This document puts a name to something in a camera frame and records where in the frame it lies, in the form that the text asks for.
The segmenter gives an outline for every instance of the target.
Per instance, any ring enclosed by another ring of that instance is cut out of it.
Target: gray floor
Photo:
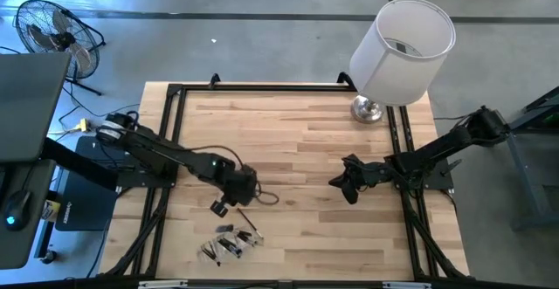
[[[25,0],[0,0],[5,9]],[[385,0],[50,0],[70,9],[160,12],[375,14]],[[429,0],[452,16],[557,17],[559,0]],[[0,22],[0,45],[24,51],[11,17]],[[97,114],[140,100],[148,80],[331,82],[369,28],[367,22],[87,20],[108,45],[100,67],[84,82],[106,95],[76,90]],[[459,24],[458,42],[430,88],[435,116],[467,114],[482,104],[512,120],[518,110],[557,86],[559,25]],[[55,114],[72,108],[62,95]],[[100,118],[79,110],[66,122]],[[445,133],[452,122],[438,120]],[[54,121],[52,129],[59,129]],[[77,135],[62,143],[73,148]],[[466,257],[474,277],[558,286],[559,230],[512,232],[510,222],[527,214],[521,185],[505,145],[469,148],[452,172]],[[491,169],[492,172],[481,172]],[[0,283],[85,277],[100,233],[55,233],[62,259],[42,265],[30,259],[20,270],[1,271]]]

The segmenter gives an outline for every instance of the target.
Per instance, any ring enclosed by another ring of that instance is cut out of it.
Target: white lampshade
[[[437,5],[394,0],[378,12],[351,57],[349,75],[361,96],[405,106],[424,95],[455,40],[451,19]]]

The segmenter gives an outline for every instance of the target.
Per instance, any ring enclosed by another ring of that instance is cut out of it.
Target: silver lamp base
[[[377,103],[363,96],[357,96],[351,104],[351,115],[361,123],[370,124],[382,119],[383,109]]]

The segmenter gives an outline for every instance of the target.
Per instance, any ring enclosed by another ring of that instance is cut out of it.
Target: butcher block tabletop
[[[168,84],[146,83],[141,100],[140,123],[156,132]],[[243,163],[256,169],[263,190],[277,194],[279,203],[265,206],[254,200],[243,208],[264,236],[264,245],[217,266],[198,257],[199,246],[217,235],[219,225],[247,223],[232,207],[224,218],[214,215],[209,208],[218,189],[180,168],[169,199],[156,277],[413,279],[402,203],[393,185],[367,189],[354,205],[328,185],[342,173],[344,156],[356,154],[364,162],[381,162],[393,154],[386,116],[374,125],[356,122],[349,111],[354,97],[355,93],[345,92],[188,92],[179,144],[233,149]],[[408,112],[416,148],[437,138],[427,94],[409,105]],[[169,121],[169,139],[173,121]],[[400,121],[397,124],[404,135]],[[227,151],[209,151],[235,161]],[[100,272],[113,267],[134,241],[146,192],[134,188],[118,199]],[[424,198],[434,239],[456,267],[467,273],[451,201],[438,191],[425,191]],[[148,264],[151,241],[152,237],[142,268]],[[418,246],[427,270],[423,242],[418,241]]]

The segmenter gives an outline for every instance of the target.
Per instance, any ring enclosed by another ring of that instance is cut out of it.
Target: wheel
[[[47,250],[44,258],[41,258],[43,264],[50,264],[56,260],[57,253],[55,251]]]

